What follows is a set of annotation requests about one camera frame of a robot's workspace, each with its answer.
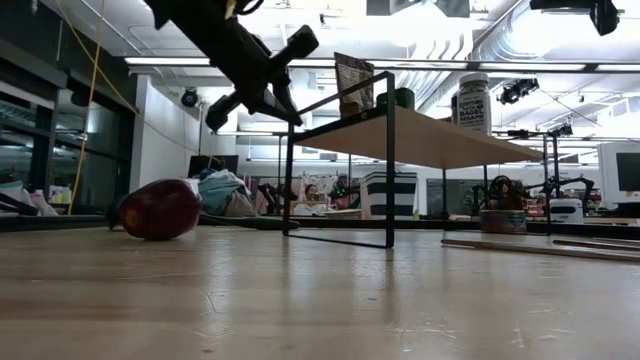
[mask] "jar label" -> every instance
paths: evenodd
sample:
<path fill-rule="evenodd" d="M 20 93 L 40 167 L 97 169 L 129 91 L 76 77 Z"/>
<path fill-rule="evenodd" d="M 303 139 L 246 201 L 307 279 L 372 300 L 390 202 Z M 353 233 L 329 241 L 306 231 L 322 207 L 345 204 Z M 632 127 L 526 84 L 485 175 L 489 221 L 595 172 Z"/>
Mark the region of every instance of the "jar label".
<path fill-rule="evenodd" d="M 484 92 L 458 95 L 458 125 L 485 132 L 487 129 L 488 99 Z"/>

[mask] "red apple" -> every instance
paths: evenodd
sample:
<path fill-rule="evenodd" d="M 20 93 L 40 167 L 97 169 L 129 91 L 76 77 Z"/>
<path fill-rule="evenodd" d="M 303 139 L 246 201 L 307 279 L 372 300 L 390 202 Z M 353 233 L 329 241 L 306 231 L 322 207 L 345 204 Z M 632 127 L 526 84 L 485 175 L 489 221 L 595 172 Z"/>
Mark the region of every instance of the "red apple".
<path fill-rule="evenodd" d="M 197 224 L 202 198 L 186 180 L 152 182 L 129 194 L 119 212 L 125 231 L 146 240 L 169 240 Z"/>

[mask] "white jar lid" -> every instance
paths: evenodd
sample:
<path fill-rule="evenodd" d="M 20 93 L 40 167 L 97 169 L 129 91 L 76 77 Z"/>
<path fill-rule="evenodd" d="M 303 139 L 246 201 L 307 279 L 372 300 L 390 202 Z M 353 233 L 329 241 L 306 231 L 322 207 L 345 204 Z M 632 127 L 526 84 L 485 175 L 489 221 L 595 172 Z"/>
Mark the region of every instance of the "white jar lid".
<path fill-rule="evenodd" d="M 471 74 L 467 74 L 465 76 L 463 76 L 460 79 L 460 86 L 465 86 L 467 83 L 473 82 L 473 81 L 483 81 L 486 82 L 487 84 L 489 83 L 489 75 L 485 74 L 485 73 L 471 73 Z"/>

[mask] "wooden floor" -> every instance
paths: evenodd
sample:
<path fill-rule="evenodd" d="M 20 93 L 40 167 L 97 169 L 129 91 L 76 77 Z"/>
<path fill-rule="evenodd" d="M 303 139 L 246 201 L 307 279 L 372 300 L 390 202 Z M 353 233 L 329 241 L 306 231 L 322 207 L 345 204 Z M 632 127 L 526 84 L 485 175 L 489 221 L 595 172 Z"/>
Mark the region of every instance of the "wooden floor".
<path fill-rule="evenodd" d="M 635 265 L 398 237 L 385 251 L 215 228 L 0 234 L 0 359 L 640 357 Z"/>

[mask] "person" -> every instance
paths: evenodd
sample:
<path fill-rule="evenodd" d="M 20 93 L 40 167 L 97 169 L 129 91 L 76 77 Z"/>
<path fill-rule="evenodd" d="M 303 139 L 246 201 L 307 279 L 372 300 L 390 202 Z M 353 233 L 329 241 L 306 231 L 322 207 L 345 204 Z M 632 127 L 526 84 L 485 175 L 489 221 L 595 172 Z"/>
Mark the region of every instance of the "person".
<path fill-rule="evenodd" d="M 304 197 L 307 201 L 318 201 L 318 187 L 309 184 L 304 188 Z"/>
<path fill-rule="evenodd" d="M 318 187 L 314 184 L 309 184 L 304 188 L 304 200 L 296 205 L 292 210 L 292 214 L 295 216 L 318 216 L 327 211 L 326 204 L 313 203 L 320 201 L 318 195 Z"/>

